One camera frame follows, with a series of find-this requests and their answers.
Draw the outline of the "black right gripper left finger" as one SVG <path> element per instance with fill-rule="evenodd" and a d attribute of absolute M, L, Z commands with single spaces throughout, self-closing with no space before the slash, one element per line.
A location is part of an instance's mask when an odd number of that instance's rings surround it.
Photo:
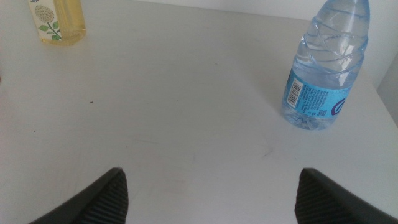
<path fill-rule="evenodd" d="M 32 223 L 125 224 L 128 206 L 126 175 L 121 168 L 114 167 L 80 193 Z"/>

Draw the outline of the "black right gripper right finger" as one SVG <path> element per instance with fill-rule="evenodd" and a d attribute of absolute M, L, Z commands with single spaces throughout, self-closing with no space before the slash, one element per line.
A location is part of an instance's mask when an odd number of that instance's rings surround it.
<path fill-rule="evenodd" d="M 294 212 L 299 224 L 397 224 L 397 218 L 314 168 L 300 173 Z"/>

